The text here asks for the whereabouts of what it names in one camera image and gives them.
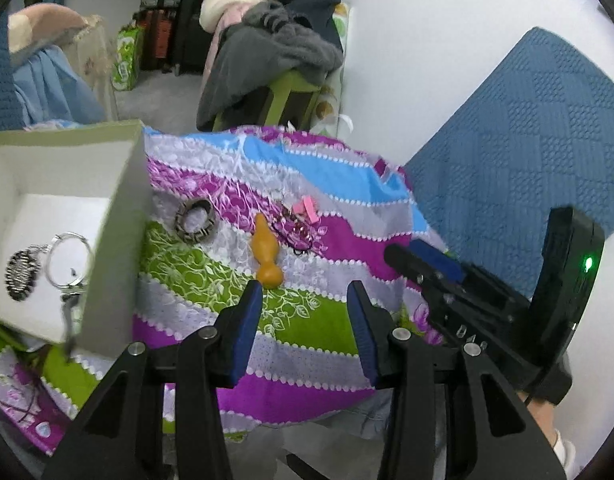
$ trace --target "human hand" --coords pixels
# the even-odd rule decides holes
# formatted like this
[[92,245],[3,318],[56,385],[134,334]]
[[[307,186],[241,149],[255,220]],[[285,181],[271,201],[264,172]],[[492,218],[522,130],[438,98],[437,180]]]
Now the human hand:
[[[527,394],[524,392],[518,392],[518,397],[522,402],[525,402],[527,399]],[[539,428],[549,440],[551,447],[556,445],[556,441],[558,440],[558,432],[553,425],[554,418],[554,409],[555,406],[548,402],[547,400],[537,400],[534,399],[527,406],[529,413],[532,414],[533,419],[538,423]]]

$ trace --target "blue stripe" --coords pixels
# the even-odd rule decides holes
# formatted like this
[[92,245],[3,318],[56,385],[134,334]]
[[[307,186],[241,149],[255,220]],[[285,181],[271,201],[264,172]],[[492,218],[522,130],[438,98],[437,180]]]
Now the blue stripe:
[[[241,140],[229,133],[190,134],[220,150],[238,150]],[[386,203],[409,198],[409,190],[398,175],[391,175],[382,182],[373,168],[357,168],[345,162],[317,158],[314,155],[298,155],[282,151],[258,139],[246,137],[245,157],[252,162],[278,164],[297,170],[323,193],[343,200]]]
[[429,230],[429,224],[416,204],[411,205],[411,217],[414,219],[415,233],[426,233]]

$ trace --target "floral pattern fabric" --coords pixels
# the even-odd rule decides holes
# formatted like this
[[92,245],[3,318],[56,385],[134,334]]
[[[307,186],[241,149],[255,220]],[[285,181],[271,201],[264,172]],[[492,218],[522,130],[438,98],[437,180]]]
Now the floral pattern fabric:
[[[145,133],[154,196],[134,338],[152,348],[180,342],[239,301],[258,266],[249,250],[257,212],[272,221],[282,205],[306,193],[326,209],[310,227],[315,244],[308,254],[281,247],[277,262],[285,282],[265,291],[246,374],[234,389],[217,391],[225,433],[303,422],[372,396],[345,304],[351,280],[363,281],[373,303],[401,316],[427,341],[440,341],[427,324],[417,286],[382,260],[385,244],[406,244],[413,237],[444,249],[400,168],[338,140],[280,128],[173,137],[146,127]],[[197,196],[209,198],[219,222],[210,238],[189,246],[176,237],[173,216],[180,200]],[[1,341],[1,407],[51,453],[110,365],[84,352],[65,364],[60,350],[52,349],[40,380],[31,380]],[[168,430],[175,423],[174,399],[170,384],[163,412]],[[14,418],[21,409],[16,402],[27,418]]]

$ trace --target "orange toy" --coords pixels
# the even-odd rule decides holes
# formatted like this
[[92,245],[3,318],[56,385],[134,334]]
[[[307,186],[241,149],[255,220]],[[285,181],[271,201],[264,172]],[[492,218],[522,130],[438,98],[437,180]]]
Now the orange toy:
[[251,237],[251,252],[257,259],[260,267],[256,273],[256,279],[264,288],[278,288],[283,283],[283,271],[276,265],[276,257],[280,245],[267,224],[263,213],[258,213],[255,218],[256,228]]

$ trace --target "pink fabric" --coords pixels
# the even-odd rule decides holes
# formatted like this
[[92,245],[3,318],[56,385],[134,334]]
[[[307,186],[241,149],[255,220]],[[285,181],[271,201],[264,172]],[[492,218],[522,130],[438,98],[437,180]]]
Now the pink fabric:
[[213,62],[218,54],[218,45],[220,44],[223,30],[230,25],[241,23],[245,12],[250,10],[253,6],[254,4],[233,4],[232,6],[229,6],[225,12],[223,12],[221,19],[218,21],[218,25],[216,25],[216,30],[213,33],[212,44],[209,46],[209,52],[207,53],[207,59],[205,60],[203,80],[200,83],[201,95],[205,91],[205,85],[207,84],[210,73],[212,73]]
[[316,202],[311,196],[303,196],[299,202],[292,206],[292,211],[297,215],[305,215],[310,224],[315,224],[321,217],[316,213]]
[[32,41],[53,41],[69,28],[87,26],[84,18],[74,10],[58,4],[36,4],[25,7],[20,14],[30,19]]

